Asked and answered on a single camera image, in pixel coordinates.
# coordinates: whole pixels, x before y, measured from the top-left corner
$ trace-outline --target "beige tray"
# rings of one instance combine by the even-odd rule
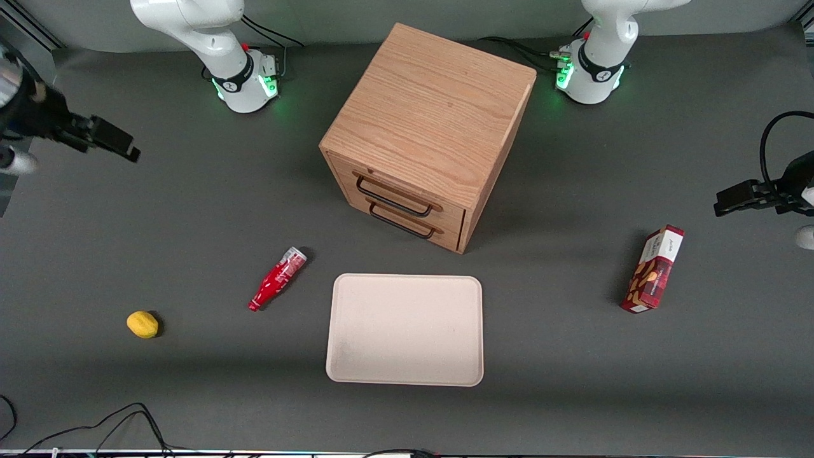
[[[340,275],[326,371],[334,381],[475,386],[484,378],[483,328],[473,277]]]

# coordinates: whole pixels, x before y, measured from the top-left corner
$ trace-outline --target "drawer handle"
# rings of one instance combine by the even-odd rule
[[[391,207],[397,208],[397,209],[405,212],[406,214],[411,214],[411,215],[413,215],[414,217],[417,217],[417,218],[425,218],[428,214],[430,214],[430,211],[432,210],[432,205],[429,205],[429,204],[427,204],[427,210],[425,210],[422,213],[419,213],[419,212],[417,212],[417,211],[415,211],[413,209],[409,209],[409,208],[403,206],[402,204],[399,204],[398,202],[394,202],[394,201],[388,199],[387,197],[380,196],[379,194],[376,194],[375,192],[372,192],[372,191],[369,191],[369,190],[363,188],[361,186],[361,184],[364,181],[365,181],[365,177],[359,175],[359,179],[357,180],[357,189],[359,190],[359,192],[361,192],[365,196],[373,197],[376,200],[380,200],[380,201],[384,202],[385,204],[390,205]]]
[[[398,227],[402,231],[409,232],[410,234],[413,234],[414,236],[418,237],[419,239],[427,240],[430,237],[432,237],[433,234],[435,234],[435,228],[434,227],[429,228],[430,229],[429,233],[422,234],[421,232],[414,231],[414,230],[410,229],[409,227],[402,226],[398,222],[392,221],[391,219],[387,219],[387,218],[385,218],[384,216],[382,216],[380,214],[376,214],[376,212],[373,211],[375,208],[376,208],[376,203],[375,202],[370,202],[370,211],[369,211],[370,216],[372,216],[373,218],[378,219],[379,221],[384,221],[384,222],[386,222],[387,224],[389,224],[391,226]]]

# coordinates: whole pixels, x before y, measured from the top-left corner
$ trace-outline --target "lemon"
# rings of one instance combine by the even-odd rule
[[[133,334],[142,339],[149,339],[158,334],[158,320],[150,312],[144,310],[135,311],[127,317],[127,327]]]

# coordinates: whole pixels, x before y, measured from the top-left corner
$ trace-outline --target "drawer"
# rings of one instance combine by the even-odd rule
[[[415,196],[334,155],[330,156],[330,162],[352,207],[414,236],[457,251],[463,209]]]

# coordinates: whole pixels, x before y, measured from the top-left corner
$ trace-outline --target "gray table surface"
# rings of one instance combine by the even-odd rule
[[[70,106],[143,154],[34,143],[42,170],[0,220],[0,393],[20,410],[5,448],[143,401],[168,441],[197,448],[814,452],[814,253],[793,242],[806,218],[712,211],[717,191],[759,177],[766,123],[814,109],[798,26],[644,37],[594,107],[541,75],[463,256],[351,209],[317,150],[376,49],[292,50],[282,96],[250,115],[225,108],[191,53],[58,56]],[[774,174],[814,146],[808,120],[773,135]],[[662,307],[630,315],[617,304],[644,236],[668,223],[687,236]],[[313,259],[249,312],[291,245]],[[483,382],[328,379],[344,272],[480,279]],[[163,337],[130,334],[139,309],[160,313]],[[155,447],[140,421],[109,445]]]

